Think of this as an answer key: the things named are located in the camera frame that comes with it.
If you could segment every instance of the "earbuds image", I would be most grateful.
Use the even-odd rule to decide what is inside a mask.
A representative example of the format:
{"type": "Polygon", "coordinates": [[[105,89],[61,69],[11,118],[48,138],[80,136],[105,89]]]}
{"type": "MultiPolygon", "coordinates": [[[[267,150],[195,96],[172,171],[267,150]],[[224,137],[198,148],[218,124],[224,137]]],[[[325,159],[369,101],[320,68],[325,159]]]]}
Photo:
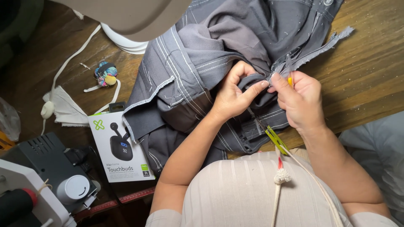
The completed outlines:
{"type": "Polygon", "coordinates": [[[112,136],[109,139],[112,154],[117,159],[122,161],[132,160],[133,158],[132,147],[128,142],[128,139],[130,137],[129,133],[126,133],[122,137],[121,134],[118,132],[118,125],[115,122],[111,123],[110,127],[116,133],[116,136],[112,136]]]}

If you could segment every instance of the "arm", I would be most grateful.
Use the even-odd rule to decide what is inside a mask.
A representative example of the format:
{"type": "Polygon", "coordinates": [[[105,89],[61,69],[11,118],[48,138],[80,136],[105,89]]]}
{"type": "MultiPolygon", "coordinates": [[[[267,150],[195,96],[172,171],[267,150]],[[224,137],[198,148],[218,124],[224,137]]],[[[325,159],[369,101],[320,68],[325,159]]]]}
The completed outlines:
{"type": "Polygon", "coordinates": [[[306,145],[313,170],[335,193],[348,216],[373,212],[390,217],[377,184],[345,151],[326,126],[321,102],[321,84],[302,72],[294,72],[295,89],[279,76],[272,76],[278,102],[290,125],[306,145]]]}
{"type": "Polygon", "coordinates": [[[157,182],[150,213],[161,209],[182,213],[188,185],[199,172],[222,124],[245,111],[269,85],[268,81],[258,82],[242,93],[237,87],[240,76],[252,73],[255,73],[252,66],[239,61],[223,79],[212,109],[167,160],[157,182]]]}

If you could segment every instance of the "fingernail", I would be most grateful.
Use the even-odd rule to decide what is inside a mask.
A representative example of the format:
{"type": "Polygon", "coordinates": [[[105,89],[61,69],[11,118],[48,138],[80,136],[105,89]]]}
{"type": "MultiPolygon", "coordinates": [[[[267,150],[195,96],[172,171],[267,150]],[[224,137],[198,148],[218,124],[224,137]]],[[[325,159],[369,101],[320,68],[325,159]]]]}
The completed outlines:
{"type": "Polygon", "coordinates": [[[274,73],[274,74],[272,75],[272,77],[271,77],[271,80],[272,80],[272,81],[278,81],[278,80],[280,80],[280,75],[279,75],[279,73],[274,73]]]}
{"type": "Polygon", "coordinates": [[[269,82],[268,82],[268,81],[266,81],[266,80],[261,81],[261,87],[262,87],[262,88],[266,88],[266,87],[268,87],[268,86],[269,86],[269,82]]]}

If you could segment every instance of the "product box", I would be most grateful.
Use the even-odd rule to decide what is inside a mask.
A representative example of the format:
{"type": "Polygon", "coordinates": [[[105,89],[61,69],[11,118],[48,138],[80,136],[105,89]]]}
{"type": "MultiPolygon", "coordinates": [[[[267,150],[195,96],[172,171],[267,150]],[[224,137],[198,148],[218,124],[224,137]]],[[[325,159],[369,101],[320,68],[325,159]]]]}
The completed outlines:
{"type": "Polygon", "coordinates": [[[104,112],[88,116],[108,181],[154,180],[141,146],[135,144],[125,130],[122,113],[104,112]]]}

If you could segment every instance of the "wooden table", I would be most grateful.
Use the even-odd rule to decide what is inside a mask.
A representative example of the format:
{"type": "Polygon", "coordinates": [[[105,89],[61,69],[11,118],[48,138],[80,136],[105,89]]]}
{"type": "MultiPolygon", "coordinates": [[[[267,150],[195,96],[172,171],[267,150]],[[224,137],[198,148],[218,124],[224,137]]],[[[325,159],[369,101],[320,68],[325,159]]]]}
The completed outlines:
{"type": "MultiPolygon", "coordinates": [[[[323,107],[327,125],[335,132],[404,110],[404,7],[401,0],[347,0],[332,23],[331,32],[352,26],[355,32],[332,49],[308,62],[300,70],[322,83],[323,107]]],[[[42,131],[42,96],[50,91],[53,77],[64,61],[76,52],[98,22],[79,20],[63,5],[45,1],[36,31],[22,53],[2,70],[0,97],[19,111],[20,141],[42,131]]],[[[96,85],[93,71],[106,60],[117,66],[122,82],[118,101],[127,101],[136,79],[142,55],[131,55],[113,44],[103,31],[98,32],[86,49],[74,57],[56,84],[88,115],[111,101],[115,87],[91,93],[83,90],[96,85]]],[[[53,131],[66,147],[95,146],[89,128],[61,127],[55,117],[46,122],[45,132],[53,131]]],[[[279,135],[290,147],[303,144],[292,128],[279,135]]],[[[261,148],[273,150],[267,143],[261,148]]],[[[103,169],[94,164],[91,177],[102,179],[103,169]]],[[[104,189],[107,183],[101,180],[104,189]]],[[[147,189],[155,182],[121,183],[113,186],[119,197],[147,189]]],[[[113,200],[109,190],[98,194],[96,205],[113,200]]]]}

